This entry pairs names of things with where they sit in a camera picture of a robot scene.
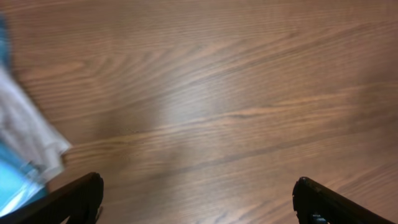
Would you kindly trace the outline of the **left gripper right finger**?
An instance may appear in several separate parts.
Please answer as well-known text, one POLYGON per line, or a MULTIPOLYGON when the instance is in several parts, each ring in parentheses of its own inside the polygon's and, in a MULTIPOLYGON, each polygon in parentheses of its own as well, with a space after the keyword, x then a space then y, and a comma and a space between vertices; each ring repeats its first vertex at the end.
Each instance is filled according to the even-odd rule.
POLYGON ((292 197, 300 224, 393 224, 308 177, 296 181, 292 197))

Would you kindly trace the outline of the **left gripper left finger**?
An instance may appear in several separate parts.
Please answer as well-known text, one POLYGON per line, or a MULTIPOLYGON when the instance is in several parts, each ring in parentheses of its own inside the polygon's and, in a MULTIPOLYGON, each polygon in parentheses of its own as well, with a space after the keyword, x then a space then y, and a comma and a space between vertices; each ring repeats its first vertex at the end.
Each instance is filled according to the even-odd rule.
POLYGON ((1 224, 95 224, 104 195, 104 181, 90 172, 44 198, 1 217, 1 224))

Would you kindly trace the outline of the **light blue printed t-shirt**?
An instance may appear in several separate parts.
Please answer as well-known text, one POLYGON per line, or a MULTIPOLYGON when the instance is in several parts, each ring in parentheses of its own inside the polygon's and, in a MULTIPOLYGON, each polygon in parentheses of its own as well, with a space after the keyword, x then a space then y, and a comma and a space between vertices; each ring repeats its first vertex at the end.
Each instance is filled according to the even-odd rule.
POLYGON ((47 194, 37 169, 1 143, 1 216, 47 194))

